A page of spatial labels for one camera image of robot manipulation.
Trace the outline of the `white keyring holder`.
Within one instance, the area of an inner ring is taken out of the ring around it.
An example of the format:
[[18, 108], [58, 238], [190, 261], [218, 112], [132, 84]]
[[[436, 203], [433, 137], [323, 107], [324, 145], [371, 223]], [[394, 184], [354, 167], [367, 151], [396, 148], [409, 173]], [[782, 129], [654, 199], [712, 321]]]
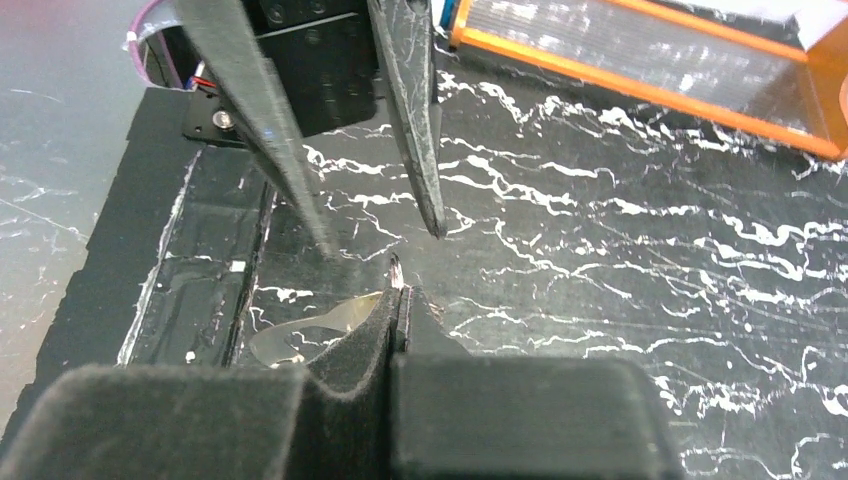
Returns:
[[307, 360], [288, 340], [295, 332], [306, 328], [332, 330], [343, 336], [351, 334], [362, 325], [376, 309], [383, 296], [372, 292], [342, 301], [327, 313], [300, 318], [267, 328], [249, 342], [252, 355], [264, 366], [279, 372], [308, 372]]

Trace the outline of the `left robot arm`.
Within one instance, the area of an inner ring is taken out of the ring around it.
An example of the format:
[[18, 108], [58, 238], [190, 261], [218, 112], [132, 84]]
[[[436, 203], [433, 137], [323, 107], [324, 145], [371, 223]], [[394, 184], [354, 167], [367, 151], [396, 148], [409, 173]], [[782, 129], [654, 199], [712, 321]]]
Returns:
[[154, 1], [199, 59], [183, 133], [244, 148], [323, 255], [338, 245], [317, 202], [306, 138], [384, 109], [428, 232], [446, 233], [441, 109], [427, 1]]

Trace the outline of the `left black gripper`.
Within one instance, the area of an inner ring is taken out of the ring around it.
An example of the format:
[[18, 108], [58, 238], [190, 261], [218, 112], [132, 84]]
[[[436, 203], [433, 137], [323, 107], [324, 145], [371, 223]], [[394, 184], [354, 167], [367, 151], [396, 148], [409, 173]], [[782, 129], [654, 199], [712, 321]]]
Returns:
[[302, 135], [373, 118], [378, 63], [422, 220], [432, 236], [446, 235], [428, 1], [176, 1], [174, 8], [257, 162], [287, 191], [324, 257], [335, 258], [338, 246], [313, 195]]

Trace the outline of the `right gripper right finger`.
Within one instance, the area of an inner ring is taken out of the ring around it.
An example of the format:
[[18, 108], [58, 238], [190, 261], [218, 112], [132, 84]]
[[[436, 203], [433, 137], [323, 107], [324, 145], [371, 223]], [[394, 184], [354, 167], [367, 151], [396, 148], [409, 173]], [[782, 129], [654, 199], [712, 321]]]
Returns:
[[617, 358], [473, 356], [403, 291], [391, 366], [396, 479], [679, 479], [657, 388]]

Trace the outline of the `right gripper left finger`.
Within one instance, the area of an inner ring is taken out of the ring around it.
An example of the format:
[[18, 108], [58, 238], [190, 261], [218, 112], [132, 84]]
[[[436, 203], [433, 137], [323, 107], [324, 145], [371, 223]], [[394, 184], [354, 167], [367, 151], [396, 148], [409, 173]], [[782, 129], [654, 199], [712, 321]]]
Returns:
[[402, 294], [305, 364], [85, 366], [41, 397], [5, 479], [385, 479], [388, 358]]

